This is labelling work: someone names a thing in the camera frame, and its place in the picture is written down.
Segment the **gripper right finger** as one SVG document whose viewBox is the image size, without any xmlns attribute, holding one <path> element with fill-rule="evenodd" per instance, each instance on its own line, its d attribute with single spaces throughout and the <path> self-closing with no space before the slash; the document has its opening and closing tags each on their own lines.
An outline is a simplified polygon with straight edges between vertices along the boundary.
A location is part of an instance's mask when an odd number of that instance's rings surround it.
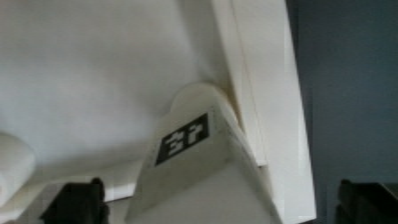
<svg viewBox="0 0 398 224">
<path fill-rule="evenodd" d="M 334 224 L 398 224 L 398 183 L 341 180 Z"/>
</svg>

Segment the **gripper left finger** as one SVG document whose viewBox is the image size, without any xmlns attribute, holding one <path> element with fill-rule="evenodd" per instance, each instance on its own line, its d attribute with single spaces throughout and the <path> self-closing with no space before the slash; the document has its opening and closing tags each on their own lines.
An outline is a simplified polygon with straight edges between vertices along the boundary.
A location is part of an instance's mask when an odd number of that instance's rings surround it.
<svg viewBox="0 0 398 224">
<path fill-rule="evenodd" d="M 108 215 L 101 179 L 67 183 L 39 217 L 44 224 L 108 224 Z"/>
</svg>

